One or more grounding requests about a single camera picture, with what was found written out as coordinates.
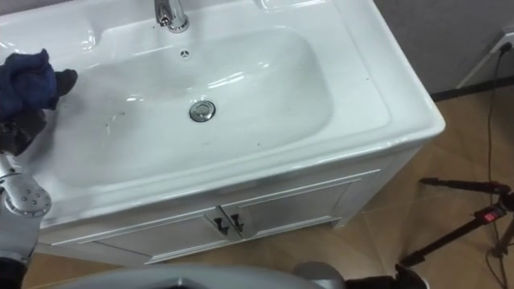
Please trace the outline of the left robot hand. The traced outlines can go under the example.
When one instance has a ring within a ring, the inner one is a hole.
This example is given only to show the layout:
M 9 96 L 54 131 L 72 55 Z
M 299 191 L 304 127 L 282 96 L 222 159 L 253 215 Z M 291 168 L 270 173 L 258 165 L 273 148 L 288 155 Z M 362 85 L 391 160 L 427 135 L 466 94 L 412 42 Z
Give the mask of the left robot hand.
M 1 152 L 18 156 L 24 153 L 47 126 L 45 110 L 54 111 L 59 101 L 71 92 L 78 81 L 78 72 L 65 69 L 55 73 L 56 97 L 48 107 L 28 109 L 1 120 Z

